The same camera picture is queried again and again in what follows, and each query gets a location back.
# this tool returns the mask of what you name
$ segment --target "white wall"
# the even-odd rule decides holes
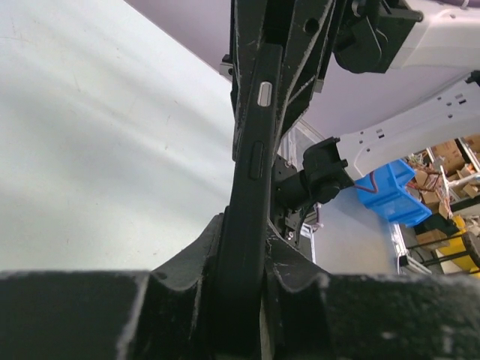
[[[230,194],[230,84],[121,0],[0,19],[0,269],[152,269],[192,242]]]

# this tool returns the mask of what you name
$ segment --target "yellow bin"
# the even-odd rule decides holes
[[[464,234],[467,232],[465,230],[465,227],[466,227],[465,221],[461,216],[458,216],[458,215],[455,215],[452,220],[455,222],[455,225],[457,225],[457,228],[460,229],[459,232],[454,234],[454,235],[459,235],[459,237],[448,240],[448,246],[441,247],[440,249],[438,249],[439,252],[442,253],[443,255],[458,254],[466,250],[464,246],[464,242],[460,237],[461,234]],[[477,268],[477,266],[475,265],[475,263],[473,262],[470,256],[463,256],[459,259],[453,259],[452,261],[456,266],[458,266],[462,270],[474,272],[475,270],[479,269]],[[480,278],[480,273],[474,274],[473,276]]]

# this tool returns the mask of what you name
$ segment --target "black cable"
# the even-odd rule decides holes
[[[315,206],[316,203],[317,203],[317,201],[312,201],[306,208],[304,208],[305,211],[300,216],[300,221],[298,222],[298,225],[297,225],[297,239],[295,240],[295,248],[297,248],[297,249],[300,246],[300,234],[302,233],[303,223],[305,222],[305,219],[307,218],[308,212],[310,211],[310,209],[312,209]]]
[[[425,258],[420,254],[420,252],[419,252],[420,249],[412,249],[412,250],[415,251],[415,254],[417,254],[418,257],[420,258],[421,262],[424,263]]]

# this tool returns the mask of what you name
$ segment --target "mounting hole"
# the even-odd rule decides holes
[[[320,29],[320,24],[314,18],[308,19],[304,26],[304,31],[309,35],[315,35]]]

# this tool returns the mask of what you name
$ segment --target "cable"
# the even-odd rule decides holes
[[[375,171],[372,171],[370,173],[370,182],[372,183],[373,189],[369,189],[368,187],[361,186],[361,185],[355,185],[354,188],[367,191],[368,193],[371,194],[377,194],[378,193],[378,185],[377,181],[375,180]]]
[[[422,263],[424,263],[424,262],[425,262],[425,258],[420,254],[419,249],[413,249],[413,251],[415,251],[415,254],[418,255],[418,257],[420,258],[420,261],[421,261]]]

